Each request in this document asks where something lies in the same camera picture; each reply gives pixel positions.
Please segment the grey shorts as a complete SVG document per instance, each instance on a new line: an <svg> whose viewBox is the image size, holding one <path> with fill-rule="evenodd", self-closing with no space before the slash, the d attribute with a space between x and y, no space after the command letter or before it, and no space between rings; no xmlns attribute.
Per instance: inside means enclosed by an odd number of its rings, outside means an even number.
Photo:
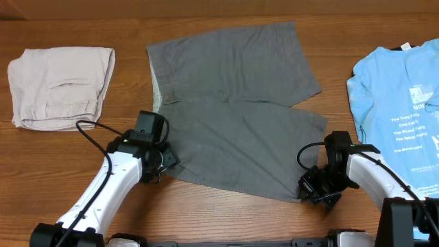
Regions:
<svg viewBox="0 0 439 247"><path fill-rule="evenodd" d="M156 113L180 163L167 175L298 202L325 117L297 108L321 92L293 22L234 27L147 46Z"/></svg>

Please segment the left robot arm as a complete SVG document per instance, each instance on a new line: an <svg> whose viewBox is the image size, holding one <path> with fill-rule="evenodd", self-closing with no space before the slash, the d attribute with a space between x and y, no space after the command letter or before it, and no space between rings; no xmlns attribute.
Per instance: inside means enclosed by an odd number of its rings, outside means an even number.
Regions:
<svg viewBox="0 0 439 247"><path fill-rule="evenodd" d="M103 148L96 177L80 199L55 224L40 223L33 230L30 247L104 246L104 236L128 192L138 183L159 183L164 171L180 159L167 140L168 120L158 113L141 111L133 129L119 132Z"/></svg>

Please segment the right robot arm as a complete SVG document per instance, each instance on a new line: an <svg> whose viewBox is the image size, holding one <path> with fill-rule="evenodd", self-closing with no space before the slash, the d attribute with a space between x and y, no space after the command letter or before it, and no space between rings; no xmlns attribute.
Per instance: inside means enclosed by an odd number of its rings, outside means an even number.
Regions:
<svg viewBox="0 0 439 247"><path fill-rule="evenodd" d="M354 144L347 131L333 131L321 143L328 163L308 167L298 185L306 199L332 209L347 188L363 189L381 212L378 231L329 231L323 246L437 246L438 199L404 181L371 144Z"/></svg>

